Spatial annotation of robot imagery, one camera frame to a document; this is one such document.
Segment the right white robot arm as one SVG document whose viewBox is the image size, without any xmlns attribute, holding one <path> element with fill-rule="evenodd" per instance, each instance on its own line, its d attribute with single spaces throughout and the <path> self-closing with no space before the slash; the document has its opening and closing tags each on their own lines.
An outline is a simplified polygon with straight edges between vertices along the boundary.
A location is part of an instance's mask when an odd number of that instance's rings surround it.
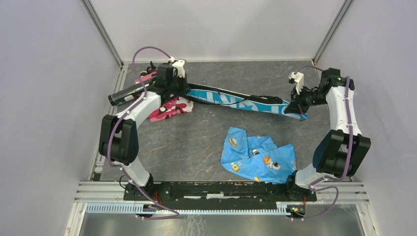
<svg viewBox="0 0 417 236">
<path fill-rule="evenodd" d="M 304 85 L 304 75 L 297 70 L 289 75 L 294 85 L 286 115 L 306 115 L 312 106 L 327 105 L 330 128 L 313 153 L 312 163 L 294 171 L 287 179 L 284 195 L 298 200 L 304 189 L 331 180 L 341 182 L 358 170 L 371 147 L 371 140 L 363 136 L 354 110 L 355 83 L 349 76 L 341 76 L 339 69 L 321 71 L 320 83 L 314 88 Z"/>
</svg>

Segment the blue sport racket bag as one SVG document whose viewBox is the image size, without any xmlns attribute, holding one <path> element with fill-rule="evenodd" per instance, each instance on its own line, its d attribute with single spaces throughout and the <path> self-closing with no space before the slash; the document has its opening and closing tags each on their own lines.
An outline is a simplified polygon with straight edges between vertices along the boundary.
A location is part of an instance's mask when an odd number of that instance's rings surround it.
<svg viewBox="0 0 417 236">
<path fill-rule="evenodd" d="M 308 118 L 307 113 L 290 113 L 290 103 L 277 96 L 247 95 L 239 92 L 189 83 L 190 91 L 185 98 L 199 104 L 220 105 L 233 109 L 271 113 L 298 119 Z"/>
</svg>

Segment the black shuttlecock tube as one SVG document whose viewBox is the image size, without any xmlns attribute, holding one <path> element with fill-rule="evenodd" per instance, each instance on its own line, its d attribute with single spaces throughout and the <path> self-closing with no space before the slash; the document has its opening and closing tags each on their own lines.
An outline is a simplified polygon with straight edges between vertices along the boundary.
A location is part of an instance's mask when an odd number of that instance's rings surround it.
<svg viewBox="0 0 417 236">
<path fill-rule="evenodd" d="M 113 94 L 110 94 L 107 98 L 111 106 L 120 106 L 129 101 L 134 101 L 139 99 L 140 97 L 149 95 L 149 93 L 152 91 L 155 91 L 155 86 L 153 83 L 145 84 L 145 86 L 142 86 L 141 84 L 135 84 Z"/>
</svg>

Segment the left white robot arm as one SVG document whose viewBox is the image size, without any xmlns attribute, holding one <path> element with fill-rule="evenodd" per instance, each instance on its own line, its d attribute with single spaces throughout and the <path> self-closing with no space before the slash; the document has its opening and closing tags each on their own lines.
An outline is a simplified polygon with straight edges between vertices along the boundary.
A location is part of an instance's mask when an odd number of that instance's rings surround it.
<svg viewBox="0 0 417 236">
<path fill-rule="evenodd" d="M 131 184 L 136 185 L 138 197 L 149 200 L 154 196 L 150 173 L 141 164 L 138 128 L 148 116 L 165 102 L 190 92 L 184 60 L 161 64 L 154 82 L 128 108 L 116 115 L 105 115 L 101 122 L 98 152 L 107 158 L 111 167 L 120 168 Z"/>
</svg>

